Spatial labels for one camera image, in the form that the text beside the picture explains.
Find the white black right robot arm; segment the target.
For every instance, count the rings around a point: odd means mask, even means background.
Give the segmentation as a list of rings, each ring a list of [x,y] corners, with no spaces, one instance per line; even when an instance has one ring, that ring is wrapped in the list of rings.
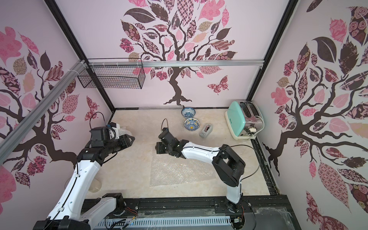
[[[219,148],[206,147],[188,140],[178,140],[167,127],[162,129],[159,139],[155,147],[157,154],[169,154],[176,158],[197,160],[212,165],[220,180],[227,186],[227,200],[234,205],[239,204],[245,162],[231,146],[223,144]]]

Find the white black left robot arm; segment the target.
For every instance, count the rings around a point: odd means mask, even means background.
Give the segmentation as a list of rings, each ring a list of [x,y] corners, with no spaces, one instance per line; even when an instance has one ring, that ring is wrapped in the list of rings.
[[[109,155],[132,146],[135,138],[119,135],[118,128],[93,128],[91,139],[77,156],[73,175],[61,198],[45,220],[37,221],[35,230],[92,230],[109,214],[123,214],[126,203],[121,193],[106,194],[85,213],[82,207],[100,168]]]

